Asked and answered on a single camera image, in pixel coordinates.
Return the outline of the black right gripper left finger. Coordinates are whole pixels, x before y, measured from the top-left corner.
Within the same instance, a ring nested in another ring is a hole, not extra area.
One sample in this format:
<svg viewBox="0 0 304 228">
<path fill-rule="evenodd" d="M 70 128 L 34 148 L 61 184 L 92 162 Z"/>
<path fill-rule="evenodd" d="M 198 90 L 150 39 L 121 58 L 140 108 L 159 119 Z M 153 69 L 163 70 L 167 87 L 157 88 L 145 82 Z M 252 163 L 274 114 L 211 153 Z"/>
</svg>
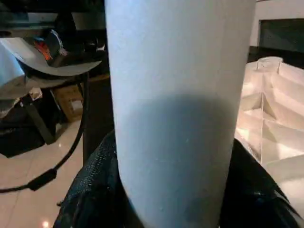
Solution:
<svg viewBox="0 0 304 228">
<path fill-rule="evenodd" d="M 142 228 L 118 170 L 115 131 L 110 131 L 77 173 L 61 202 L 56 228 Z"/>
</svg>

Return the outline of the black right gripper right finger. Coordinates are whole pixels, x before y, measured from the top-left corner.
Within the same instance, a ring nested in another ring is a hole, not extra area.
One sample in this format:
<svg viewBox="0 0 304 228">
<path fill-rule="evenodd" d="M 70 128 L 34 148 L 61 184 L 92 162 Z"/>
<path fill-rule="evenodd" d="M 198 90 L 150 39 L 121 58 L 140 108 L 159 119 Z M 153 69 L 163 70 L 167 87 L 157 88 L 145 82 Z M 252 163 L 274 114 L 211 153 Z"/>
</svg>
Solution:
<svg viewBox="0 0 304 228">
<path fill-rule="evenodd" d="M 221 207 L 221 228 L 302 228 L 304 219 L 274 179 L 235 139 Z"/>
</svg>

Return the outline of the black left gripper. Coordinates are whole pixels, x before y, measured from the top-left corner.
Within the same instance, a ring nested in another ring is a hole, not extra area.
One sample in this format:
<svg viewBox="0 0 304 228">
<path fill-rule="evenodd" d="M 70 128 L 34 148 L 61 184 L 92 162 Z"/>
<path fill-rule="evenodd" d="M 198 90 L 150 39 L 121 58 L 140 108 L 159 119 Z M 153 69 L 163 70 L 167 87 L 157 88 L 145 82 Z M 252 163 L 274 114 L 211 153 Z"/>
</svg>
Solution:
<svg viewBox="0 0 304 228">
<path fill-rule="evenodd" d="M 104 59 L 103 0 L 2 0 L 0 37 L 20 38 L 49 65 L 76 65 Z"/>
</svg>

